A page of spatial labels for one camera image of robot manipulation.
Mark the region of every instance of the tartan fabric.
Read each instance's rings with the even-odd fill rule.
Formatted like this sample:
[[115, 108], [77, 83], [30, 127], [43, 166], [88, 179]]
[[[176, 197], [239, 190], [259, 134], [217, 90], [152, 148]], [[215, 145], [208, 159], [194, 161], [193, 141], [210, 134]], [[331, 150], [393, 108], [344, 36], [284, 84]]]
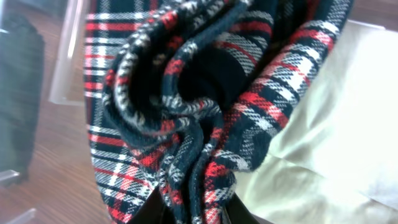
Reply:
[[[177, 223], [220, 223], [234, 192], [233, 172], [253, 171], [264, 160], [351, 5], [91, 0], [86, 116], [96, 181], [113, 221], [127, 223], [158, 187]], [[209, 98], [185, 101], [178, 92], [182, 70], [209, 46], [232, 56], [248, 79], [262, 58], [272, 58], [228, 111]], [[209, 136], [203, 121], [211, 123]]]

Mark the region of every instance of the red and navy plaid scarf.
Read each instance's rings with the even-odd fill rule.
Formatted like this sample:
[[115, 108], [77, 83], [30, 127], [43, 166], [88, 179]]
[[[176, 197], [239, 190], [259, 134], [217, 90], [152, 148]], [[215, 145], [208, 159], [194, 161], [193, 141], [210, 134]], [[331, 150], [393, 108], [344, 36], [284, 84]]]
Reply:
[[[220, 223], [234, 193], [233, 172], [260, 166], [332, 50], [351, 5], [91, 0], [88, 135], [98, 188], [114, 222], [127, 223], [158, 187], [177, 223]], [[183, 69], [209, 45], [232, 56], [247, 77], [262, 71], [226, 111], [209, 98], [185, 101], [178, 91]], [[261, 68], [266, 57], [272, 60]], [[208, 136], [203, 120], [211, 121]]]

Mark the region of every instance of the dark object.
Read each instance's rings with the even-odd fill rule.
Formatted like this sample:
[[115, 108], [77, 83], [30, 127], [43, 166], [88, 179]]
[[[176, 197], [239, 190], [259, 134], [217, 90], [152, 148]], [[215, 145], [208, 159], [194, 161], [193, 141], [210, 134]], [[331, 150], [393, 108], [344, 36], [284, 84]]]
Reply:
[[23, 16], [4, 15], [0, 33], [0, 171], [27, 178], [43, 79], [44, 41]]
[[[233, 195], [226, 208], [224, 208], [223, 215], [225, 216], [223, 224], [260, 224], [236, 194]], [[164, 204], [158, 188], [151, 193], [144, 205], [128, 224], [140, 223], [175, 224], [173, 213]]]

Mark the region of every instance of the cream fabric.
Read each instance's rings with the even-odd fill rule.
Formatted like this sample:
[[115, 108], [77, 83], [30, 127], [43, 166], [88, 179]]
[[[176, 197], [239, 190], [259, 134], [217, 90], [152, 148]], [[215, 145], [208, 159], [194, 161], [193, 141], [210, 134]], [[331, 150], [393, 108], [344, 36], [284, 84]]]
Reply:
[[279, 223], [398, 223], [398, 33], [348, 22], [318, 78], [236, 192]]

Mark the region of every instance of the plaid scarf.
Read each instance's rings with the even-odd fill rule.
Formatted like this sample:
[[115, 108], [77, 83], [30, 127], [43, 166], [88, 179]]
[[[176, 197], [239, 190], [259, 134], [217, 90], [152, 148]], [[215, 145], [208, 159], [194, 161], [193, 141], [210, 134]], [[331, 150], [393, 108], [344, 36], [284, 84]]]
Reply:
[[[261, 165], [332, 50], [351, 5], [91, 0], [88, 135], [113, 221], [127, 223], [158, 187], [177, 223], [220, 223], [234, 193], [233, 172]], [[251, 83], [227, 110], [207, 97], [184, 100], [178, 89], [183, 70], [209, 47], [229, 55], [242, 68], [234, 75]]]

